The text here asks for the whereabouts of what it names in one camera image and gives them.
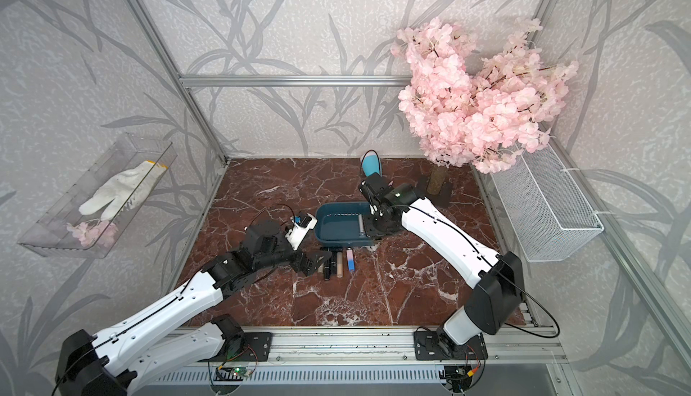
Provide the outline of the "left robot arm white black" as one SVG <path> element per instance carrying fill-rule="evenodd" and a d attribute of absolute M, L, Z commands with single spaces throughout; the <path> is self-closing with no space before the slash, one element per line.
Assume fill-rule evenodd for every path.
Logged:
<path fill-rule="evenodd" d="M 80 330 L 62 344 L 54 394 L 133 395 L 161 376 L 220 354 L 241 354 L 248 344 L 235 320 L 221 316 L 192 333 L 168 339 L 173 330 L 212 309 L 257 280 L 258 272 L 290 266 L 314 274 L 328 252 L 307 254 L 301 244 L 317 225 L 302 212 L 285 228 L 276 221 L 251 225 L 238 248 L 202 265 L 171 293 L 95 334 Z"/>

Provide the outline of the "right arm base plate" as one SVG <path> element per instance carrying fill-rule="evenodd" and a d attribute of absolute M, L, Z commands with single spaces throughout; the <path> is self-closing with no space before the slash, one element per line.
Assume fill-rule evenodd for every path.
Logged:
<path fill-rule="evenodd" d="M 432 360 L 467 360 L 482 362 L 488 358 L 488 351 L 482 333 L 459 345 L 453 342 L 442 329 L 431 330 L 418 327 L 413 333 L 413 344 L 416 359 Z"/>

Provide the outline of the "teal plastic storage box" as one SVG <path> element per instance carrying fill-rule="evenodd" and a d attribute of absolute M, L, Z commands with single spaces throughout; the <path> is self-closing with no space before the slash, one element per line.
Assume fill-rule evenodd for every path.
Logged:
<path fill-rule="evenodd" d="M 316 213 L 314 234 L 324 247 L 360 248 L 374 244 L 374 239 L 359 234 L 358 214 L 370 213 L 367 202 L 325 203 Z"/>

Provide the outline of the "blue pink lipstick tube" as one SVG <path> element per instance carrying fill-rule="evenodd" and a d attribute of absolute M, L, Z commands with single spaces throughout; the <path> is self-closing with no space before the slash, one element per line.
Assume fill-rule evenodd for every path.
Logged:
<path fill-rule="evenodd" d="M 356 265 L 354 264 L 354 250 L 352 248 L 347 249 L 347 266 L 350 273 L 356 271 Z"/>

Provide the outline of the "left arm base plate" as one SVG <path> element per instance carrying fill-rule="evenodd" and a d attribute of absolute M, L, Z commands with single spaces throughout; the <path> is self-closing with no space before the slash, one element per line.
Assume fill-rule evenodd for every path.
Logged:
<path fill-rule="evenodd" d="M 241 337 L 232 338 L 231 342 L 223 341 L 221 350 L 208 361 L 221 363 L 250 362 L 264 363 L 268 361 L 272 346 L 271 332 L 246 332 Z"/>

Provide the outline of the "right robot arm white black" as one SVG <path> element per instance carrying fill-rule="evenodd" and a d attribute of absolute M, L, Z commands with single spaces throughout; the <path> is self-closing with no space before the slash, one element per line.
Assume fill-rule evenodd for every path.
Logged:
<path fill-rule="evenodd" d="M 522 302 L 520 258 L 502 255 L 473 239 L 411 185 L 394 187 L 374 173 L 360 183 L 359 190 L 370 207 L 365 215 L 368 236 L 382 238 L 403 230 L 415 234 L 471 288 L 470 298 L 438 331 L 440 341 L 460 347 L 482 333 L 497 334 Z"/>

